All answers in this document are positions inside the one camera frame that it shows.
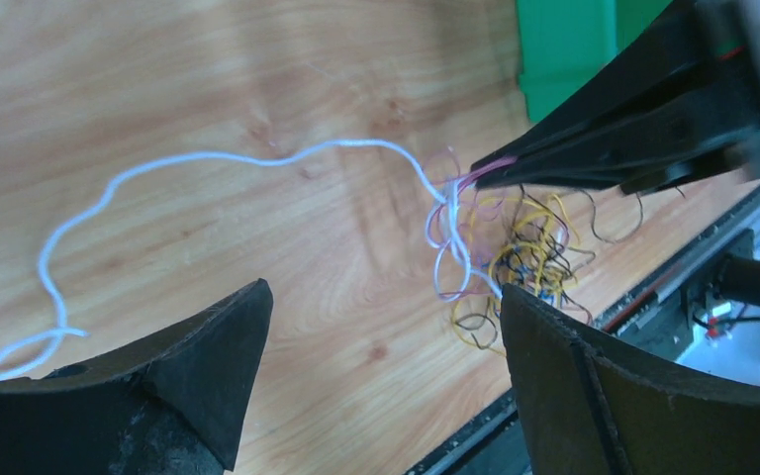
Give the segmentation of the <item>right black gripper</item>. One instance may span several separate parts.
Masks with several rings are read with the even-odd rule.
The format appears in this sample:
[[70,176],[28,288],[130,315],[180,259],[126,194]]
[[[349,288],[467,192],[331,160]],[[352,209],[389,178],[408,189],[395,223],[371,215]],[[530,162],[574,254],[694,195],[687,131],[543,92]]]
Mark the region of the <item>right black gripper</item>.
[[673,1],[476,187],[651,194],[737,169],[760,179],[760,1]]

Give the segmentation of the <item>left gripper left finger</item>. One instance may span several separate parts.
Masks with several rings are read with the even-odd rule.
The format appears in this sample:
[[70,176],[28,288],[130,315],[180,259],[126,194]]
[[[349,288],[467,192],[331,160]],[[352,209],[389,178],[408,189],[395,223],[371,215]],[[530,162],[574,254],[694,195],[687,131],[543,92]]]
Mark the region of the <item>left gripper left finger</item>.
[[233,470],[272,308],[256,280],[115,350],[0,382],[0,474]]

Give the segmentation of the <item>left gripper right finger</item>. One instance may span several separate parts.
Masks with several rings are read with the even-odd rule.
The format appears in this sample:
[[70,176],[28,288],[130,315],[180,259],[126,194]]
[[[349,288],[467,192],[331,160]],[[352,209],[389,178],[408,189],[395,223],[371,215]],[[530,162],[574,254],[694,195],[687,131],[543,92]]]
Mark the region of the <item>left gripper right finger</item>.
[[501,331],[536,474],[760,474],[760,387],[679,365],[516,286]]

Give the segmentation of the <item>green plastic bin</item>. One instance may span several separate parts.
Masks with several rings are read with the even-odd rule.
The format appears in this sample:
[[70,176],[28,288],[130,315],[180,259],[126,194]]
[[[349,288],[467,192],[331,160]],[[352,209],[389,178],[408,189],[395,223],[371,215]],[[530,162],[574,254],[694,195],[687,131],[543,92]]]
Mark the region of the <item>green plastic bin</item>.
[[666,0],[519,0],[518,86],[537,123],[631,44]]

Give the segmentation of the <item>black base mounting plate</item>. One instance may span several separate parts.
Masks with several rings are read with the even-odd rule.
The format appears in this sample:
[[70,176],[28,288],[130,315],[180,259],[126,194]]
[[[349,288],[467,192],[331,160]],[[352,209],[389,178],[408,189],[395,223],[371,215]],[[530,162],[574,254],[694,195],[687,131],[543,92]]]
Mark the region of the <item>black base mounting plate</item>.
[[[679,365],[760,387],[760,185],[588,327]],[[413,472],[536,474],[514,388]]]

